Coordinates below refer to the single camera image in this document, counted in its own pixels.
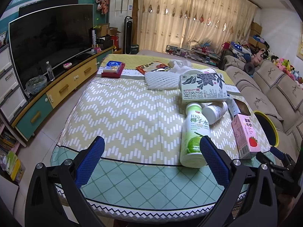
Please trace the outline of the pink strawberry milk carton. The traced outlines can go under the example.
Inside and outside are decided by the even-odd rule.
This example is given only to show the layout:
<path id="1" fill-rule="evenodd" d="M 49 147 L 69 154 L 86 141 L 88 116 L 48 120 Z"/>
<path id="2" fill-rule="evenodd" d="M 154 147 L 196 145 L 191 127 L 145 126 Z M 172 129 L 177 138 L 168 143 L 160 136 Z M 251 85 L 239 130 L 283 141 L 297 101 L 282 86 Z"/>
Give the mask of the pink strawberry milk carton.
<path id="1" fill-rule="evenodd" d="M 252 159 L 261 151 L 250 116 L 236 114 L 232 120 L 240 159 Z"/>

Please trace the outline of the green coconut water bottle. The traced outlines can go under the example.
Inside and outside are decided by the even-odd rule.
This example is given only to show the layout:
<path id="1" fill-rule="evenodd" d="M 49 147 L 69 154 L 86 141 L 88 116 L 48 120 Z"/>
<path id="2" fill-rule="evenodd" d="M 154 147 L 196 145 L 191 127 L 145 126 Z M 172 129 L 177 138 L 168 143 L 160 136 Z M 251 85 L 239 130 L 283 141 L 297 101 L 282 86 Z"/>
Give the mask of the green coconut water bottle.
<path id="1" fill-rule="evenodd" d="M 180 163 L 188 168 L 202 168 L 206 161 L 200 151 L 200 140 L 210 136 L 209 123 L 202 114 L 199 103 L 189 103 L 186 106 L 186 118 L 182 125 Z"/>

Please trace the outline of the white foam fruit net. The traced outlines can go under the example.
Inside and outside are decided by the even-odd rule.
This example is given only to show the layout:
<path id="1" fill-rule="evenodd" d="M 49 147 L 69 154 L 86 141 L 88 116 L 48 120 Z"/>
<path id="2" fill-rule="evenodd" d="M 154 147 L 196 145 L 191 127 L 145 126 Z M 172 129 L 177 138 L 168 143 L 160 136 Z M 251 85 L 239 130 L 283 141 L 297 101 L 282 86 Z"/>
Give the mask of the white foam fruit net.
<path id="1" fill-rule="evenodd" d="M 173 90 L 179 88 L 180 75 L 173 72 L 147 72 L 145 82 L 150 90 Z"/>

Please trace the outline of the brown plastic food tray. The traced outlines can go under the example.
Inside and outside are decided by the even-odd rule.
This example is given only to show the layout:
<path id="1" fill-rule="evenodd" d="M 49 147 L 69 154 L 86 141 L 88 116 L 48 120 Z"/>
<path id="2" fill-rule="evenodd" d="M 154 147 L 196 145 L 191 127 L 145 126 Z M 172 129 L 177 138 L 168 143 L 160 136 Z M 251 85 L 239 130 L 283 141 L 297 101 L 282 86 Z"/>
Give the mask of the brown plastic food tray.
<path id="1" fill-rule="evenodd" d="M 234 99 L 239 111 L 240 111 L 240 114 L 242 115 L 246 115 L 246 116 L 250 116 L 251 113 L 249 111 L 249 108 L 248 106 L 243 102 L 243 101 L 240 101 L 238 99 Z"/>

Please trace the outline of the yellow teal tv cabinet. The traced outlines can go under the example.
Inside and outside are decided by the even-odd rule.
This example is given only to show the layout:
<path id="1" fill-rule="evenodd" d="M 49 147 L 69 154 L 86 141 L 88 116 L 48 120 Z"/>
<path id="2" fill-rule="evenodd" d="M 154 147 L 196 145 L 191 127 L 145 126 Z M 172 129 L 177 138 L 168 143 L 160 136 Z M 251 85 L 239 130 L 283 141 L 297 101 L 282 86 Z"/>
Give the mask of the yellow teal tv cabinet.
<path id="1" fill-rule="evenodd" d="M 24 140 L 28 141 L 58 104 L 97 72 L 98 64 L 108 54 L 112 54 L 114 48 L 112 46 L 102 50 L 90 58 L 71 66 L 65 73 L 50 82 L 21 110 L 20 114 L 12 122 L 12 127 L 17 130 Z"/>

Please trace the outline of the beige sofa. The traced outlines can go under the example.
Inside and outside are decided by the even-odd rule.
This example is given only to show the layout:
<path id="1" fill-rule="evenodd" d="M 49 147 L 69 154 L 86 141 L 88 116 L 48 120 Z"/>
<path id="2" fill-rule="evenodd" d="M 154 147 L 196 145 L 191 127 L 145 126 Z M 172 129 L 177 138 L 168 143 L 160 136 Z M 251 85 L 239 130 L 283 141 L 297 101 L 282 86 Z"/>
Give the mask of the beige sofa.
<path id="1" fill-rule="evenodd" d="M 271 61 L 261 60 L 253 75 L 244 71 L 244 62 L 227 55 L 227 73 L 253 111 L 269 117 L 277 129 L 279 149 L 297 159 L 302 143 L 302 89 Z"/>

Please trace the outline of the patterned table cloth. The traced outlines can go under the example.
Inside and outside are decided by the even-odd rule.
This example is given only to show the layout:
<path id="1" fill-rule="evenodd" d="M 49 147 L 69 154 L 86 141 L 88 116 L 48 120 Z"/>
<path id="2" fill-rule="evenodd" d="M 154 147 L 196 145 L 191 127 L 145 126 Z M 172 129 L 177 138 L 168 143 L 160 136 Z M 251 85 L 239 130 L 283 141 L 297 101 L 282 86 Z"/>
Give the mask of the patterned table cloth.
<path id="1" fill-rule="evenodd" d="M 206 215 L 223 187 L 208 166 L 180 164 L 185 107 L 180 91 L 143 79 L 94 78 L 72 109 L 50 163 L 60 165 L 96 136 L 105 150 L 81 191 L 102 217 L 168 222 Z"/>

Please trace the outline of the glass ashtray bowl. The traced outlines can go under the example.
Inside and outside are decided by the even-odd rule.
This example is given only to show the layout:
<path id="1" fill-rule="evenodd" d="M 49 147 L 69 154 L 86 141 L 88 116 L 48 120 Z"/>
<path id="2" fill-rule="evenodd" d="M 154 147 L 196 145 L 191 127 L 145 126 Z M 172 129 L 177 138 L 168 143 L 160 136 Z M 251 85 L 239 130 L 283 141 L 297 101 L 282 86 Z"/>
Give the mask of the glass ashtray bowl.
<path id="1" fill-rule="evenodd" d="M 26 82 L 26 91 L 29 94 L 36 95 L 47 86 L 47 77 L 39 75 Z"/>

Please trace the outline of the white drawer unit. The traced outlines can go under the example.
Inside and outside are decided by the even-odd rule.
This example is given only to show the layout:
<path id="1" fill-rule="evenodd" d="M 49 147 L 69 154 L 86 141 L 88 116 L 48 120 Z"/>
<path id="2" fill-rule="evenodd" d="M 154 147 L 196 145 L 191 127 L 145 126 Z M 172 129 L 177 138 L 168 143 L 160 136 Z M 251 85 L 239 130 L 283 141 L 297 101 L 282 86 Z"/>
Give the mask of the white drawer unit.
<path id="1" fill-rule="evenodd" d="M 28 102 L 18 82 L 9 45 L 1 48 L 0 84 L 1 112 L 8 123 L 11 124 Z"/>

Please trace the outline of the clear water bottle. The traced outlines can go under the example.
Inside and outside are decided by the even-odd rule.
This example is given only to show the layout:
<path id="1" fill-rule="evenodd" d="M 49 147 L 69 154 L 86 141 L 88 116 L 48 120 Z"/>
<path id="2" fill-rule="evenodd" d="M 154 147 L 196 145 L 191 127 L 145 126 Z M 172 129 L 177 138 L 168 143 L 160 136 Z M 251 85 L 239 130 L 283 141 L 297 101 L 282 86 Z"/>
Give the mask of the clear water bottle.
<path id="1" fill-rule="evenodd" d="M 54 81 L 55 77 L 54 77 L 54 73 L 53 73 L 53 70 L 52 70 L 52 66 L 50 65 L 50 63 L 48 61 L 46 62 L 46 70 L 47 70 L 47 73 L 48 73 L 48 76 L 49 76 L 49 80 L 51 82 Z"/>

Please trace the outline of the white paper cup pink logo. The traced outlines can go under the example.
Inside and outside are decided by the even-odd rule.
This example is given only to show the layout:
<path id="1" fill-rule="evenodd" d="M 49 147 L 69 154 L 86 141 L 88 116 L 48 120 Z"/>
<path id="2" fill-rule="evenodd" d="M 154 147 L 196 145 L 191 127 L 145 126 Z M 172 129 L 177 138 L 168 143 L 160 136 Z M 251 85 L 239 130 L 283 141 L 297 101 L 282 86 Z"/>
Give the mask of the white paper cup pink logo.
<path id="1" fill-rule="evenodd" d="M 206 69 L 191 69 L 186 72 L 187 74 L 212 74 L 217 73 L 217 71 L 213 68 Z"/>

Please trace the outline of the low glass shelf clutter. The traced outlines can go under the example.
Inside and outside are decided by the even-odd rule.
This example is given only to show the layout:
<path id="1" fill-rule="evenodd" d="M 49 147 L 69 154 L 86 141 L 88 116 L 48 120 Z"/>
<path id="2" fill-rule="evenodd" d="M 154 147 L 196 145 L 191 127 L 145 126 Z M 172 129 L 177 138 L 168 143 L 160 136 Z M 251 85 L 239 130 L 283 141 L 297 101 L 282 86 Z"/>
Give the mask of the low glass shelf clutter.
<path id="1" fill-rule="evenodd" d="M 214 49 L 208 43 L 196 45 L 191 49 L 167 45 L 165 52 L 171 55 L 180 56 L 182 58 L 192 59 L 214 67 L 218 65 L 220 60 L 220 57 L 215 53 Z"/>

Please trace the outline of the plush toy pile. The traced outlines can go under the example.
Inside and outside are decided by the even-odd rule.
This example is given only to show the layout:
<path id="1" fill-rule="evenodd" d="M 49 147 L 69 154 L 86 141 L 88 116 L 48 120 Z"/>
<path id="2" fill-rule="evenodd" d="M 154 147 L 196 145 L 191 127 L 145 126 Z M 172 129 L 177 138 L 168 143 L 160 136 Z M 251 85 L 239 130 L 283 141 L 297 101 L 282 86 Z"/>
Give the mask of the plush toy pile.
<path id="1" fill-rule="evenodd" d="M 285 75 L 290 77 L 295 83 L 302 88 L 302 76 L 290 61 L 280 58 L 269 49 L 254 48 L 249 45 L 248 41 L 243 44 L 227 41 L 222 44 L 222 52 L 218 68 L 227 70 L 228 67 L 240 69 L 240 73 L 245 73 L 253 77 L 254 73 L 261 67 L 263 61 L 270 61 L 275 68 L 281 70 Z"/>

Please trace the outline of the black flat television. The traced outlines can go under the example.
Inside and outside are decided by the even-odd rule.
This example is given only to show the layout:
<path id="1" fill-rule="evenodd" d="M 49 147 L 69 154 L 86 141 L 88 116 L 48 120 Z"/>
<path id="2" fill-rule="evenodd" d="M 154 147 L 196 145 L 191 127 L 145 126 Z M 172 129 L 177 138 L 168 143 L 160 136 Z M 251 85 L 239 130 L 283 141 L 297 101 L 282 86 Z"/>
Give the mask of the black flat television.
<path id="1" fill-rule="evenodd" d="M 54 75 L 61 63 L 92 47 L 93 5 L 51 7 L 24 15 L 9 23 L 9 42 L 20 85 L 47 73 Z"/>

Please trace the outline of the white standing air conditioner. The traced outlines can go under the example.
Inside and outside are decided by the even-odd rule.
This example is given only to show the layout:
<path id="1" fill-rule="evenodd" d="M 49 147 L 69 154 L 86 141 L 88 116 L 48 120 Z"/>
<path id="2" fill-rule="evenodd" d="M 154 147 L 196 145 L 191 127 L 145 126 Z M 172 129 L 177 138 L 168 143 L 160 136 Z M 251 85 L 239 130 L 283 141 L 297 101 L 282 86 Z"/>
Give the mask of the white standing air conditioner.
<path id="1" fill-rule="evenodd" d="M 134 0 L 110 0 L 109 23 L 111 27 L 118 29 L 119 47 L 123 48 L 124 19 L 132 16 Z"/>

